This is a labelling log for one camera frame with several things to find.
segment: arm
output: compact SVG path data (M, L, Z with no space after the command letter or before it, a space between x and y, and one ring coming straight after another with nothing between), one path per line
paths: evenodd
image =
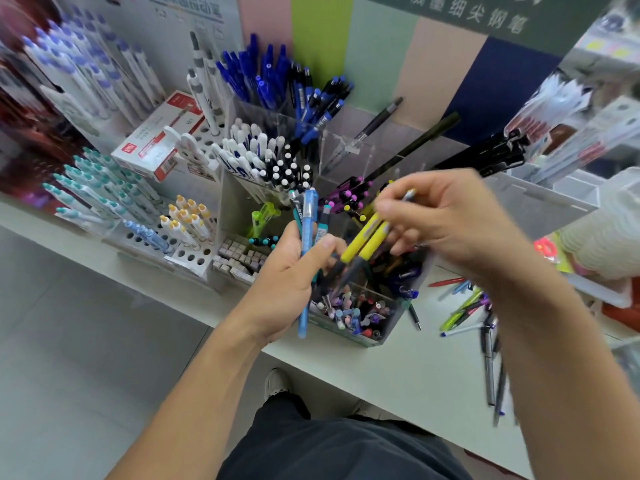
M107 480L211 480L216 477L253 361L298 318L311 280L327 263L336 238L327 234L300 258L292 222L259 278L217 327L164 400L148 427ZM288 300L274 300L287 290Z
M399 202L410 188L416 203ZM540 480L637 478L640 403L569 283L468 170L424 172L382 192L392 252L426 241L492 299L529 459Z

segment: person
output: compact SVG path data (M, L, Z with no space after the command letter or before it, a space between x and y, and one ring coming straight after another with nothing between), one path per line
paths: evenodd
M399 201L411 188L416 201ZM471 170L412 174L380 193L376 209L394 225L393 254L425 242L491 296L535 477L638 478L640 404L624 373L580 297L482 180ZM287 227L259 278L108 480L470 478L439 439L406 424L310 420L278 371L266 385L270 398L223 463L253 361L295 322L337 243L325 235L300 258L297 228ZM283 290L288 300L272 299Z

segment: white shoe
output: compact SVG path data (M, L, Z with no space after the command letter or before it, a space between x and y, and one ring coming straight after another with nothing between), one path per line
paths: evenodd
M279 392L291 392L291 379L282 369L272 369L264 381L264 400Z
M357 414L358 416L364 416L365 418L377 419L380 421L384 421L387 419L396 419L402 421L402 419L398 418L398 416L395 416L385 411L384 409L381 409L363 400L359 400L356 403L352 414Z

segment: table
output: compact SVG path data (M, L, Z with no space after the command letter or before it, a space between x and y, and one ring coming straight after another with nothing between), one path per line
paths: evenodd
M242 297L229 287L224 295L172 273L123 256L100 239L54 216L0 195L0 225L96 273L215 327ZM291 330L264 352L356 397L389 411L483 458L532 479L520 428L513 416L492 427L484 396L484 369L476 333L443 339L438 327L465 300L426 284L455 277L436 267L413 305L417 331L405 316L384 345L365 349L337 335L309 327L300 340ZM603 322L609 340L634 332Z

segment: hand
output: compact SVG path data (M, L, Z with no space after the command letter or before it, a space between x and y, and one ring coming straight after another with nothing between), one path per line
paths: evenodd
M415 188L413 203L400 199ZM394 225L391 253L417 242L468 271L480 284L528 253L533 246L506 215L491 190L469 169L414 173L390 184L375 201L380 216Z
M262 345L281 338L307 306L311 281L318 270L331 265L336 247L341 252L346 245L327 234L300 257L300 233L295 221L290 222L258 279L228 319L241 322Z

